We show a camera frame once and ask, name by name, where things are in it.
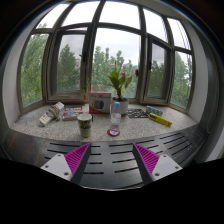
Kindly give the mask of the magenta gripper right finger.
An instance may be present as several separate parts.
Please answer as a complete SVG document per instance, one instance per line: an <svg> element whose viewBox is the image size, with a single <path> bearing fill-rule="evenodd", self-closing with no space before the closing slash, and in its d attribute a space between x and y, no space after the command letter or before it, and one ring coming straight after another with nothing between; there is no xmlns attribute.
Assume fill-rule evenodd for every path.
<svg viewBox="0 0 224 224"><path fill-rule="evenodd" d="M158 155L136 143L133 144L132 152L145 185L182 169L182 167L167 154Z"/></svg>

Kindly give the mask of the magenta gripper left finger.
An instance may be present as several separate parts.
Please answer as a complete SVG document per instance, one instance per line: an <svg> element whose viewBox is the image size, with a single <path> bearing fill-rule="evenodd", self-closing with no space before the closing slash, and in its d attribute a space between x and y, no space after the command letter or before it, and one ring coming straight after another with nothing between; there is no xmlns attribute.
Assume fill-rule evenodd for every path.
<svg viewBox="0 0 224 224"><path fill-rule="evenodd" d="M46 162L42 169L79 185L90 152L91 144L87 143L65 155L58 153Z"/></svg>

